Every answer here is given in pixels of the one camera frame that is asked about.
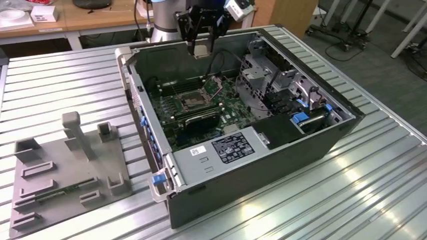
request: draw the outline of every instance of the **motherboard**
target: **motherboard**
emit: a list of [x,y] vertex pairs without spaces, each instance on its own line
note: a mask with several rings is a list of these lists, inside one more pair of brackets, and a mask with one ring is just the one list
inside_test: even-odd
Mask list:
[[257,121],[237,91],[237,78],[213,76],[158,84],[151,103],[174,151],[221,137]]

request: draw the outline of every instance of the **green circuit board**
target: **green circuit board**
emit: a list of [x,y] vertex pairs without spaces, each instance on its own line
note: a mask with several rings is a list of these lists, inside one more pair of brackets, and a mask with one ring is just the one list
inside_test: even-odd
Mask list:
[[[225,78],[221,85],[222,90],[219,91],[219,82],[210,79],[205,86],[197,90],[169,96],[151,96],[151,104],[174,151],[221,137],[227,133],[225,132],[227,126],[233,125],[233,129],[243,129],[257,121],[254,114],[237,95],[235,78],[227,80]],[[185,121],[178,120],[177,117],[189,115],[185,119],[191,119],[207,113],[219,117],[217,126],[201,133],[185,134]]]

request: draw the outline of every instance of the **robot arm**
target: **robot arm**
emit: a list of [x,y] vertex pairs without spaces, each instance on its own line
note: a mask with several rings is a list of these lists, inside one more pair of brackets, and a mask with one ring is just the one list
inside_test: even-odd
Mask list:
[[[189,52],[197,58],[211,54],[215,40],[226,35],[233,19],[239,22],[254,11],[254,0],[151,1],[155,12],[154,36],[157,31],[166,31],[171,29],[171,26],[178,26],[177,34],[187,42]],[[162,27],[158,23],[161,25],[167,23],[170,27]],[[197,45],[197,38],[201,33],[209,33],[209,40],[205,45]],[[153,42],[166,40],[171,40],[171,38],[154,37]]]
[[[182,39],[187,41],[189,53],[205,57],[214,51],[215,40],[225,36],[233,18],[242,21],[254,11],[251,0],[187,0],[186,11],[177,12]],[[197,45],[199,33],[209,33],[206,45]]]

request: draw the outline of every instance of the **barcode sticker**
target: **barcode sticker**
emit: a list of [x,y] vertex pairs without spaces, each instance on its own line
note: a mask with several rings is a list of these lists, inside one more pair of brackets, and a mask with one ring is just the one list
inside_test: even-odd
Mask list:
[[193,156],[203,154],[206,151],[207,151],[206,146],[199,146],[190,150]]

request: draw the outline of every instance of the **cardboard box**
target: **cardboard box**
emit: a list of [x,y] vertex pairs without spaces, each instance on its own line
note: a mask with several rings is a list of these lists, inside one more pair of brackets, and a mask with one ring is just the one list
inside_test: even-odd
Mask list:
[[31,18],[35,23],[51,23],[59,19],[59,12],[55,6],[35,6],[31,11]]

